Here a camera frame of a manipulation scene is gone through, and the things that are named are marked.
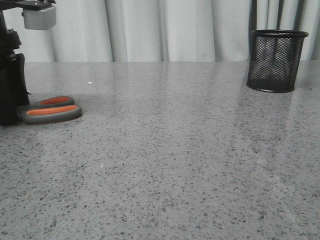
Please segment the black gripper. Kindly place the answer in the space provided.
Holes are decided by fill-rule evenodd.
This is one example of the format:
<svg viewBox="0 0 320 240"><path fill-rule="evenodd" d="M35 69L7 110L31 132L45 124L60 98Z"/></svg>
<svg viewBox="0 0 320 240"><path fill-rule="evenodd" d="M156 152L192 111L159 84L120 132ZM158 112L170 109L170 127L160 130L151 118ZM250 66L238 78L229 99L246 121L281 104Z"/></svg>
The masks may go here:
<svg viewBox="0 0 320 240"><path fill-rule="evenodd" d="M14 8L39 11L55 7L54 0L2 0L0 2L0 125L18 123L16 107L28 105L25 56L15 50L22 44L18 33L6 27L3 11Z"/></svg>

